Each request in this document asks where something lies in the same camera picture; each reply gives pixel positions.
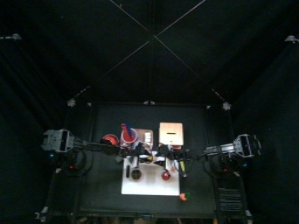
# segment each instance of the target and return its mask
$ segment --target black fabric enclosure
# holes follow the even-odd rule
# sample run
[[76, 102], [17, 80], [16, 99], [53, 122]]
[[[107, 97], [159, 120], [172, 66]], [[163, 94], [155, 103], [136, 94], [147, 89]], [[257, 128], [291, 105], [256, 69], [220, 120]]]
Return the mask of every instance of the black fabric enclosure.
[[[159, 121], [185, 123], [185, 147], [199, 152], [256, 135], [261, 155], [243, 178], [253, 223], [298, 223], [298, 11], [293, 0], [3, 1], [0, 223], [39, 223], [52, 181], [43, 132], [65, 128], [97, 142], [117, 133], [121, 113], [155, 139]], [[207, 186], [207, 203], [193, 206], [208, 213], [211, 183], [201, 179], [193, 183]], [[92, 210], [101, 202], [89, 202], [99, 192], [87, 189], [83, 207]], [[72, 202], [56, 197], [63, 210]]]

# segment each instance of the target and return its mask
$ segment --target black curtain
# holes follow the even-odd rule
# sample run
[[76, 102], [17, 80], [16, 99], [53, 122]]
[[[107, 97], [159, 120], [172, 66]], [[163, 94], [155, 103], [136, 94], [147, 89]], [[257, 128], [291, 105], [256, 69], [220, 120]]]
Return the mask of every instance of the black curtain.
[[261, 156], [245, 176], [257, 223], [299, 221], [299, 44], [287, 45], [233, 104], [236, 134], [256, 134]]
[[43, 209], [51, 180], [43, 132], [61, 128], [67, 108], [19, 43], [0, 40], [0, 223], [33, 223]]

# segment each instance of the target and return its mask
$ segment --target red object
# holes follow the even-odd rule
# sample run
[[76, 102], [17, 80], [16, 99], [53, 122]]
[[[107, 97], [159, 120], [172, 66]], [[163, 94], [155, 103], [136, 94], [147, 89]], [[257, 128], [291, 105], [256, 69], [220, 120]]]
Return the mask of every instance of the red object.
[[163, 172], [163, 175], [161, 175], [161, 177], [163, 177], [163, 180], [168, 180], [169, 178], [171, 178], [171, 173], [168, 172], [168, 171], [164, 171]]
[[108, 140], [112, 143], [112, 145], [117, 145], [119, 143], [117, 137], [112, 134], [105, 135], [103, 139]]
[[123, 138], [127, 142], [133, 142], [135, 141], [135, 137], [132, 134], [132, 130], [128, 129], [127, 125], [124, 123], [121, 123], [121, 129], [123, 129]]

